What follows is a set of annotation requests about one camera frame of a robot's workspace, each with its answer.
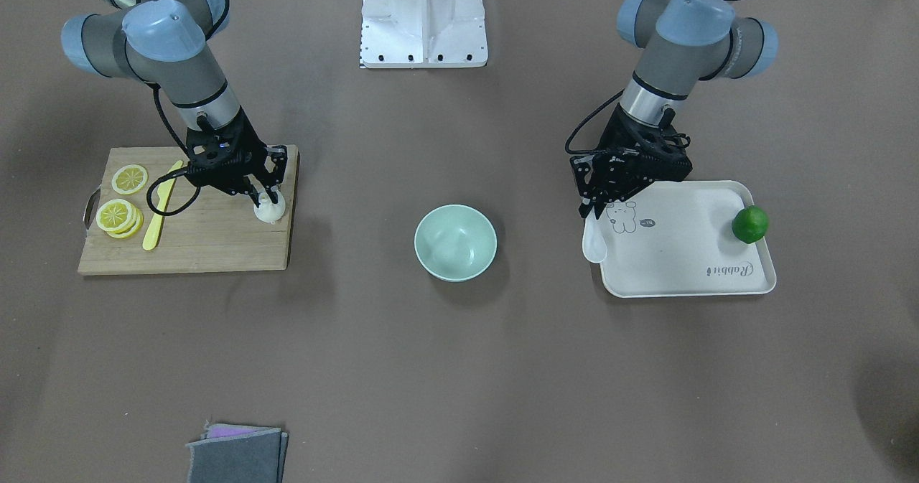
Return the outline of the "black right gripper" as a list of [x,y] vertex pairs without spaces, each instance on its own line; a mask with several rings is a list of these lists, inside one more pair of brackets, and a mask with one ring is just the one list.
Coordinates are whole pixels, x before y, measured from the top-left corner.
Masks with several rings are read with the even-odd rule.
[[255,177],[272,204],[279,203],[279,185],[288,165],[285,145],[266,145],[240,109],[226,126],[214,128],[203,111],[197,115],[201,129],[188,129],[186,177],[196,187],[211,186],[229,195],[248,195],[255,208],[261,205],[261,192]]

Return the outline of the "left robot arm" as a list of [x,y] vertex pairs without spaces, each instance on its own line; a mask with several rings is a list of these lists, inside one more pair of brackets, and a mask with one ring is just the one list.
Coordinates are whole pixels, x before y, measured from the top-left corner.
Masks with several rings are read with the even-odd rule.
[[673,120],[701,81],[758,75],[778,54],[778,34],[756,18],[740,18],[739,0],[625,0],[617,32],[640,48],[627,87],[612,108],[600,142],[590,149],[566,146],[581,200],[579,215],[600,216],[654,182],[680,182],[693,165],[690,138]]

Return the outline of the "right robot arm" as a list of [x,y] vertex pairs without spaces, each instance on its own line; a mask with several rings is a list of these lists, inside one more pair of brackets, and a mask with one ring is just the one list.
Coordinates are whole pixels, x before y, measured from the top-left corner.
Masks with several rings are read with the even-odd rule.
[[209,39],[225,28],[230,0],[103,0],[115,12],[73,17],[60,44],[82,71],[139,81],[164,91],[187,132],[175,143],[187,157],[179,175],[197,188],[279,206],[288,150],[258,136]]

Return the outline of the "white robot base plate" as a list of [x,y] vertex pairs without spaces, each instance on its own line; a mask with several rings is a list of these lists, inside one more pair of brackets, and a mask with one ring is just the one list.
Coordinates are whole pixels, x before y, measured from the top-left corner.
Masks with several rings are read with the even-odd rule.
[[484,67],[485,0],[362,0],[365,69]]

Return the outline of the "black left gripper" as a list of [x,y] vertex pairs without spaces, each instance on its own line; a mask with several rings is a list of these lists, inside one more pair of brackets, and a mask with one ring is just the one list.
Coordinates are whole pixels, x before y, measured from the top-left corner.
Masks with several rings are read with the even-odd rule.
[[570,151],[581,218],[597,220],[601,204],[626,202],[654,182],[682,182],[692,172],[691,139],[672,126],[675,115],[666,109],[659,126],[647,126],[617,105],[597,146]]

